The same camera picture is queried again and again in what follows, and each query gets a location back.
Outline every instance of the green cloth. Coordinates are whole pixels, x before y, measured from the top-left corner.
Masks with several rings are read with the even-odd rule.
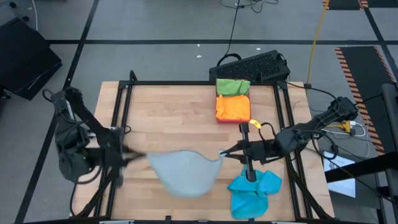
[[[249,93],[250,82],[247,80],[230,80],[217,78],[216,89],[217,95],[223,96],[239,96]]]

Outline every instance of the gray floor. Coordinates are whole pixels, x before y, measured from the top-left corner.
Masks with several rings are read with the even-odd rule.
[[[31,2],[16,2],[20,6],[17,13],[30,16],[28,24],[34,27]],[[92,3],[93,0],[36,1],[39,32],[48,40],[80,39]],[[224,0],[224,3],[233,5],[234,1]],[[395,22],[398,9],[371,9],[371,12],[383,37],[398,40]],[[245,8],[238,12],[234,38],[311,40],[321,13],[322,2],[312,0],[280,0],[276,6],[265,4],[260,14]],[[216,0],[100,0],[88,39],[228,39],[233,16],[233,9],[220,6]],[[376,36],[364,11],[328,11],[320,39],[376,40]],[[63,66],[46,88],[61,89],[76,47],[72,44],[51,46],[62,59]],[[335,47],[344,46],[317,46],[312,85],[352,99]],[[207,80],[208,69],[216,65],[226,48],[226,44],[85,45],[72,85],[82,90],[86,106],[93,111],[103,81],[127,79],[130,69],[140,80]],[[291,80],[304,81],[311,45],[232,45],[230,52],[248,57],[274,49],[288,60]],[[398,46],[389,46],[389,50],[398,60]],[[328,106],[324,96],[318,93],[310,92],[308,100],[316,110]],[[53,107],[40,95],[32,101],[13,96],[12,100],[2,101],[0,107],[0,219],[1,223],[12,223],[47,134]],[[359,156],[368,153],[363,141],[347,139],[337,143]],[[373,147],[369,155],[376,156]],[[66,218],[71,191],[72,184],[58,171],[52,144],[25,221]],[[346,200],[332,196],[337,217],[347,221],[377,222],[373,209],[354,207]]]

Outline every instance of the gray cloth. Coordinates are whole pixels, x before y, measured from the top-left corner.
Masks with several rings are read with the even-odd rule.
[[[191,150],[150,152],[147,157],[168,193],[178,197],[207,193],[223,164],[223,156],[211,161]]]

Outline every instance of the folded cloth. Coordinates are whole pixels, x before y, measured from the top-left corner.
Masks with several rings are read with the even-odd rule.
[[[216,99],[216,118],[250,120],[250,100],[246,96],[223,96]]]
[[[217,78],[216,80],[217,95],[247,95],[249,93],[249,87],[250,82],[247,80],[230,80],[224,78]]]
[[[255,170],[256,181],[246,178],[246,165],[241,175],[228,186],[231,192],[231,213],[235,219],[256,218],[268,209],[267,194],[276,194],[282,185],[282,179],[273,172]]]

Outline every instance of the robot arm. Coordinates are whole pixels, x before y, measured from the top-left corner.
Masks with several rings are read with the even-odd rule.
[[[136,152],[121,142],[124,134],[122,129],[104,128],[83,104],[80,90],[68,87],[63,91],[45,96],[55,108],[58,125],[55,130],[55,143],[59,155],[59,166],[62,175],[67,180],[76,180],[89,172],[95,166],[119,169],[131,160],[145,156]],[[87,130],[81,127],[86,124],[95,133],[98,148],[87,148],[90,139]]]
[[[308,142],[313,139],[314,134],[317,134],[316,139],[323,137],[325,133],[321,130],[332,122],[352,120],[357,115],[357,108],[347,97],[338,97],[330,103],[328,110],[322,114],[316,115],[307,123],[299,123],[283,129],[275,134],[274,139],[250,142],[247,138],[244,138],[242,141],[238,141],[237,145],[222,153],[226,154],[226,157],[239,159],[241,163],[247,164],[246,156],[231,154],[231,152],[245,150],[246,154],[252,157],[252,160],[266,164],[281,159],[294,150],[302,151]],[[241,128],[242,130],[248,132],[248,128]]]

